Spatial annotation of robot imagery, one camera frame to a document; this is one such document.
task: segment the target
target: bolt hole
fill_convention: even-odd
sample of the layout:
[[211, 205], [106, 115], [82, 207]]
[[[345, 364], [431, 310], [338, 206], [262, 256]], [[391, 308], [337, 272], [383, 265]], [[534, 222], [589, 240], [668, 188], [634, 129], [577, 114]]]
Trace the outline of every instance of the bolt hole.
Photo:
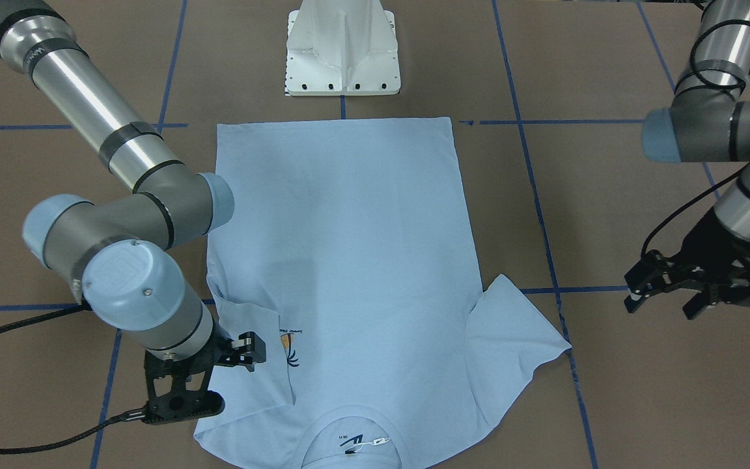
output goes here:
[[183, 397], [176, 395], [176, 397], [173, 397], [172, 399], [169, 400], [169, 408], [171, 410], [180, 410], [182, 407], [184, 407]]

